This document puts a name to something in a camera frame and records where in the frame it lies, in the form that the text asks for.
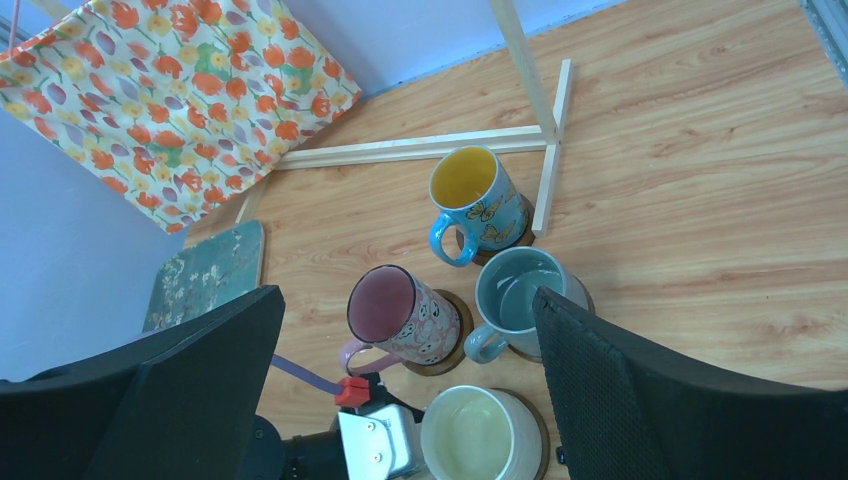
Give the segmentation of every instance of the blue-gray mug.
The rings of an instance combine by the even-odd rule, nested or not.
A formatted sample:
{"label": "blue-gray mug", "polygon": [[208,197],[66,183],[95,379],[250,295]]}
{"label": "blue-gray mug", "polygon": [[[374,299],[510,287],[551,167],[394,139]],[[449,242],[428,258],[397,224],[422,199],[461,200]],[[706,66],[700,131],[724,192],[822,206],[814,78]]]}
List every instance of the blue-gray mug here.
{"label": "blue-gray mug", "polygon": [[489,363],[510,345],[540,357],[533,297],[542,286],[589,308],[583,286],[550,253],[535,247],[513,247],[492,257],[477,277],[474,295],[483,324],[465,340],[468,358]]}

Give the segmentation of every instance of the wooden coaster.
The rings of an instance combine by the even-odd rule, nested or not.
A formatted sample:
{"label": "wooden coaster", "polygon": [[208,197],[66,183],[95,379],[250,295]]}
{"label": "wooden coaster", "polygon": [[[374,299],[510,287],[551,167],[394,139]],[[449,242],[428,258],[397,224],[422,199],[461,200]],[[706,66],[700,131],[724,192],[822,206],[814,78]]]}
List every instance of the wooden coaster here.
{"label": "wooden coaster", "polygon": [[[574,278],[577,279],[577,283],[580,284],[580,287],[583,288],[583,293],[586,294],[586,304],[589,305],[589,311],[592,312],[592,313],[595,313],[595,301],[592,300],[592,295],[589,294],[589,290],[586,289],[586,285],[583,285],[583,282],[581,282],[579,278],[577,278],[577,277],[574,277]],[[533,355],[526,354],[526,353],[522,352],[521,350],[513,347],[512,345],[509,346],[509,349],[512,350],[513,353],[515,353],[519,357],[523,358],[524,360],[530,360],[533,363],[542,363],[542,357],[536,357],[536,356],[533,356]]]}
{"label": "wooden coaster", "polygon": [[545,418],[542,417],[542,412],[533,405],[533,402],[527,400],[527,398],[520,393],[506,388],[493,388],[492,390],[497,390],[515,397],[518,401],[523,403],[525,407],[527,407],[527,410],[530,410],[530,413],[536,420],[536,424],[539,425],[539,433],[542,434],[542,463],[539,464],[539,471],[536,472],[536,476],[533,477],[533,480],[542,480],[545,478],[545,474],[548,473],[548,465],[551,463],[551,435],[548,432],[548,424],[545,423]]}
{"label": "wooden coaster", "polygon": [[408,360],[403,362],[404,367],[408,368],[413,373],[417,373],[418,375],[425,377],[443,375],[456,368],[456,366],[462,362],[462,359],[465,358],[465,339],[469,334],[471,334],[471,331],[474,330],[474,317],[471,316],[471,309],[468,308],[468,304],[465,303],[465,301],[459,298],[456,294],[447,290],[434,288],[433,291],[444,297],[445,300],[449,301],[459,314],[459,338],[456,341],[456,346],[453,347],[453,350],[451,350],[451,353],[449,353],[448,356],[439,363],[421,365]]}
{"label": "wooden coaster", "polygon": [[[477,254],[474,255],[473,259],[471,259],[471,261],[474,262],[475,265],[480,265],[482,267],[486,264],[486,262],[489,261],[489,259],[497,255],[498,253],[506,250],[507,248],[527,247],[533,245],[533,242],[536,241],[536,235],[533,234],[533,229],[531,228],[531,225],[533,224],[533,213],[536,210],[535,208],[533,208],[533,204],[530,202],[530,200],[528,200],[527,197],[525,197],[524,195],[521,195],[521,202],[524,204],[524,208],[527,210],[527,226],[524,227],[524,233],[522,233],[521,236],[518,237],[518,240],[516,240],[512,245],[504,247],[500,250],[478,249]],[[462,248],[465,246],[465,236],[462,235],[462,232],[460,232],[458,228],[456,229],[456,244],[459,245],[460,250],[462,250]]]}

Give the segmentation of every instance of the mug handle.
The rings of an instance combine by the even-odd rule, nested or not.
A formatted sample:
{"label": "mug handle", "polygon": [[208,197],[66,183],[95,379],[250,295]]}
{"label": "mug handle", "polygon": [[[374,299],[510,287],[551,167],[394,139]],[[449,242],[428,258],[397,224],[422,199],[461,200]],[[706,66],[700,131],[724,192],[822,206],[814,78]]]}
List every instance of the mug handle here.
{"label": "mug handle", "polygon": [[506,350],[509,342],[496,332],[489,324],[484,323],[475,328],[465,339],[465,355],[477,363],[489,363]]}
{"label": "mug handle", "polygon": [[365,343],[357,338],[350,339],[350,341],[345,343],[344,347],[342,347],[339,351],[339,365],[342,367],[342,371],[350,376],[358,376],[363,373],[381,372],[392,365],[403,361],[402,358],[398,357],[394,353],[390,353],[379,360],[369,363],[368,365],[351,369],[350,360],[354,357],[354,355],[371,348],[374,348],[371,344]]}
{"label": "mug handle", "polygon": [[437,257],[441,258],[442,261],[448,265],[464,267],[471,263],[471,259],[473,259],[474,255],[477,253],[478,242],[476,238],[463,230],[462,233],[465,236],[465,246],[462,248],[462,253],[459,254],[458,258],[449,257],[442,248],[442,236],[452,225],[459,226],[459,223],[451,218],[447,213],[442,212],[433,224],[433,228],[430,229],[430,248]]}

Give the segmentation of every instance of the pink mug handle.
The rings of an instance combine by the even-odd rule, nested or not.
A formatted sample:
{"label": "pink mug handle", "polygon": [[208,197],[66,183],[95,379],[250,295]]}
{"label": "pink mug handle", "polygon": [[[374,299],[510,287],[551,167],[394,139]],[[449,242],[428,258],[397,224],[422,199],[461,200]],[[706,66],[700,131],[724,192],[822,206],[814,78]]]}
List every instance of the pink mug handle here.
{"label": "pink mug handle", "polygon": [[374,348],[373,345],[365,343],[359,339],[352,338],[349,342],[345,343],[345,346],[339,350],[339,365],[342,367],[342,370],[347,375],[362,375],[363,373],[374,373],[381,372],[392,365],[398,364],[403,361],[402,358],[398,357],[394,353],[390,353],[379,360],[375,360],[368,365],[354,368],[351,370],[350,368],[350,360],[359,352]]}

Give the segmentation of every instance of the white mug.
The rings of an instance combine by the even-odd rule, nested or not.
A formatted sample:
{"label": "white mug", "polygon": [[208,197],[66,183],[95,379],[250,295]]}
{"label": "white mug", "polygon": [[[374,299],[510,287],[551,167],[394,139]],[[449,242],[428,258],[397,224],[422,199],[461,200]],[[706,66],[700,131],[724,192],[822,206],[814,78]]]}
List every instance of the white mug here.
{"label": "white mug", "polygon": [[542,462],[542,432],[512,395],[459,385],[427,407],[421,448],[438,480],[533,480]]}

